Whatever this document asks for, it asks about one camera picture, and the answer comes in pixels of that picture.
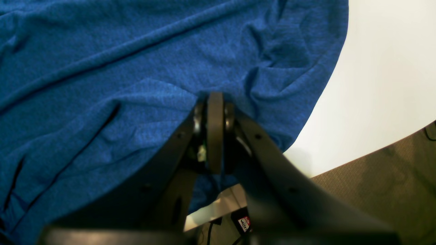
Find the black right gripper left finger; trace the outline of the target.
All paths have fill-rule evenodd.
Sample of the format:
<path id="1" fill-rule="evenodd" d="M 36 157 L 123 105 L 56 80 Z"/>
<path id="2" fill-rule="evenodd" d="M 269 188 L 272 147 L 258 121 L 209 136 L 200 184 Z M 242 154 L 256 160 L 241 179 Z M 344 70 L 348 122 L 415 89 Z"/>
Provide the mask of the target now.
<path id="1" fill-rule="evenodd" d="M 200 97 L 135 174 L 42 231 L 39 245 L 196 245 L 184 225 L 199 174 L 220 174 L 224 96 Z"/>

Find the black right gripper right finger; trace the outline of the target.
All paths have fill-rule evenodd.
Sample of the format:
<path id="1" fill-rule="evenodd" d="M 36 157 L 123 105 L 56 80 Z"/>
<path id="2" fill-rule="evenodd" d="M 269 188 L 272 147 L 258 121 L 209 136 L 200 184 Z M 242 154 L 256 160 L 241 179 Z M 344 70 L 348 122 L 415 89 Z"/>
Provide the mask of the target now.
<path id="1" fill-rule="evenodd" d="M 288 161 L 233 103 L 224 105 L 225 170 L 241 184 L 251 220 L 243 245 L 399 245 L 397 233 L 330 195 Z"/>

